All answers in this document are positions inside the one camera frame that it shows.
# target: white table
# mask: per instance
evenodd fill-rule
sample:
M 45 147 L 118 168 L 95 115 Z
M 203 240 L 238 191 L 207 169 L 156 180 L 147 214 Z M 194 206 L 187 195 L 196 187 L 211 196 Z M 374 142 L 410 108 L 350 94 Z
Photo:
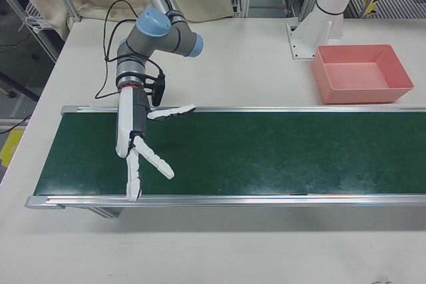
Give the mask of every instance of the white table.
M 310 62 L 290 58 L 286 23 L 193 25 L 202 56 L 153 56 L 166 73 L 163 105 L 317 106 Z M 0 186 L 0 283 L 424 282 L 421 208 L 127 209 L 115 221 L 25 209 L 62 106 L 116 105 L 116 96 L 93 98 L 105 72 L 101 35 L 101 21 L 75 24 Z M 391 44 L 415 84 L 396 105 L 425 106 L 425 39 L 426 21 L 366 20 L 346 21 L 342 42 Z M 107 92 L 114 67 L 110 75 Z

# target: white pillar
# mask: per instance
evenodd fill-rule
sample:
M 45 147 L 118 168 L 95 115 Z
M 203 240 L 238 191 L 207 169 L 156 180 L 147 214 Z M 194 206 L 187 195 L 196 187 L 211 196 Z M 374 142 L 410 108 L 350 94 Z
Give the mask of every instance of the white pillar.
M 295 31 L 288 26 L 288 37 L 294 59 L 312 59 L 318 45 L 341 38 L 343 11 L 350 0 L 317 0 L 313 11 Z

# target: green conveyor belt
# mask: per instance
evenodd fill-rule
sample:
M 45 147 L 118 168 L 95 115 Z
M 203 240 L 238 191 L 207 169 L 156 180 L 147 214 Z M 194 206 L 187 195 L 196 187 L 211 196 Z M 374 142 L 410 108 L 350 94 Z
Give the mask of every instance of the green conveyor belt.
M 125 195 L 114 113 L 67 113 L 34 195 Z M 200 112 L 149 122 L 144 194 L 426 194 L 426 113 Z

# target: plastic bin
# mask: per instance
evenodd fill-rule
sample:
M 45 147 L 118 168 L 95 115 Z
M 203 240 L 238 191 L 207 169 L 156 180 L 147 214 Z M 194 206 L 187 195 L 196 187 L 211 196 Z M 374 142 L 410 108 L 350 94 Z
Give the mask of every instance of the plastic bin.
M 312 70 L 326 104 L 390 103 L 413 88 L 390 45 L 318 46 Z

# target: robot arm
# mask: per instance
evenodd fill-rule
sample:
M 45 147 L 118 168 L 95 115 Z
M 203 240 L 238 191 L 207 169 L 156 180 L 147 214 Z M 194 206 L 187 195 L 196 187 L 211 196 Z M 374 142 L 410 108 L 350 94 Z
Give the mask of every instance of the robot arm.
M 193 105 L 150 112 L 145 89 L 150 89 L 152 104 L 160 104 L 165 88 L 165 76 L 146 75 L 145 65 L 155 50 L 185 57 L 198 56 L 203 47 L 200 35 L 193 33 L 174 0 L 150 0 L 154 8 L 145 9 L 136 25 L 118 47 L 116 85 L 120 91 L 116 128 L 116 152 L 128 164 L 127 199 L 136 201 L 140 195 L 138 155 L 145 157 L 168 179 L 174 172 L 145 143 L 146 119 L 162 120 L 169 116 L 186 114 Z

